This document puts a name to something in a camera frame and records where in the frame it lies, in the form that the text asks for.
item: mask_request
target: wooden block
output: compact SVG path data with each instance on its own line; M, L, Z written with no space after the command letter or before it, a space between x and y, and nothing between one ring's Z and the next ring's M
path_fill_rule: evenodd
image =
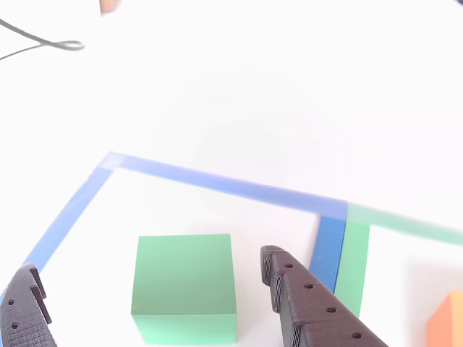
M463 347L463 291L452 291L426 326L427 347Z
M131 313L147 344L235 343L230 235L141 236Z

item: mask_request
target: white table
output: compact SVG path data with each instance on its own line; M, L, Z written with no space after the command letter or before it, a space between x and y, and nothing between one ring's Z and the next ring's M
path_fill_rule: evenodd
M88 45L0 62L3 283L110 150L463 230L455 1L80 2L2 15Z

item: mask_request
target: green tape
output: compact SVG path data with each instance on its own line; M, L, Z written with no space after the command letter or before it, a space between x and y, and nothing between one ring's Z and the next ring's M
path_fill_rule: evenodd
M352 221L351 214L349 206L334 295L356 316L359 316L367 267L370 226Z
M131 313L148 344L234 343L230 235L141 236Z
M435 224L422 222L421 220L393 215L379 210L371 210L354 204L349 206L349 211L352 211L350 218L357 223L383 226L385 228L394 229L395 231L400 231L403 234L442 241L449 244L463 245L463 231L437 226Z
M406 235L463 245L461 231L349 204L334 293L357 316L360 316L362 308L371 225L390 228Z

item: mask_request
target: green block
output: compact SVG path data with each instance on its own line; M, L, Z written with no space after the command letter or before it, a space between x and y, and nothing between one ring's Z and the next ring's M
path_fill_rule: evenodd
M235 343L230 235L140 236L131 313L148 344Z

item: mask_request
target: black cable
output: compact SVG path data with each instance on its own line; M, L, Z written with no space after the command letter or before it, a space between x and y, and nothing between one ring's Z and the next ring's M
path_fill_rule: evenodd
M49 40L39 38L38 36L27 33L24 30L21 30L18 27L15 27L15 26L9 24L8 22L5 22L2 19L0 19L0 25L2 27L5 27L8 30L11 30L12 32L14 32L16 34L20 34L21 36L24 36L25 38L29 38L29 39L37 41L39 43L36 46L32 46L32 47L29 47L29 48L24 48L24 49L21 49L20 51L16 51L16 52L8 54L6 56L2 56L0 58L0 61L3 60L3 59L9 58L10 56L15 56L16 54L26 52L26 51L30 51L31 49L35 49L35 48L44 47L44 46L50 46L50 47L54 47L54 48L57 48L57 49L63 49L65 51L80 51L80 50L85 48L84 44L81 43L80 41L71 40L71 41L51 42Z

